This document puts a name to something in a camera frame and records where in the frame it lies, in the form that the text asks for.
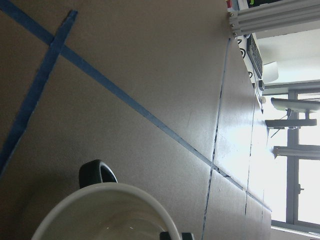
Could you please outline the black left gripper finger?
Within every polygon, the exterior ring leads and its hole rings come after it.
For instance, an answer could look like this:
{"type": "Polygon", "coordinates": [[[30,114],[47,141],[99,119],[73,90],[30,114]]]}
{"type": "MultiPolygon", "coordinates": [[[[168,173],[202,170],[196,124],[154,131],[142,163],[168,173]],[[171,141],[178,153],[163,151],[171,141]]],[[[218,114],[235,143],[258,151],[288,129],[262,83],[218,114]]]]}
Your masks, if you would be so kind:
{"type": "Polygon", "coordinates": [[[194,240],[194,235],[191,232],[182,232],[173,234],[168,231],[162,231],[159,233],[160,240],[194,240]]]}

